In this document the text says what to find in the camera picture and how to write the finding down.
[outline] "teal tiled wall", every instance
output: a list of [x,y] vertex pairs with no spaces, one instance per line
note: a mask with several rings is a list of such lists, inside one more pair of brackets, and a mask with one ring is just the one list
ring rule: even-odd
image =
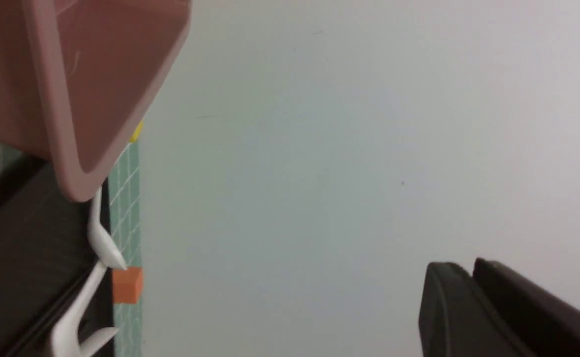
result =
[[[142,266],[140,252],[140,171],[137,143],[127,145],[109,176],[111,235],[129,266]],[[140,357],[142,344],[142,299],[136,305],[113,308],[117,357]]]

